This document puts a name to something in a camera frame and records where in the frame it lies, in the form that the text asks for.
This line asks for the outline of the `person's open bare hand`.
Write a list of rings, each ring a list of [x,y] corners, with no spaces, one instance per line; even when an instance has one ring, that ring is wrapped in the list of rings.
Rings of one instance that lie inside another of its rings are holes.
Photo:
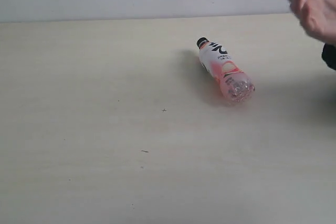
[[[335,45],[335,0],[288,0],[292,13],[305,33]]]

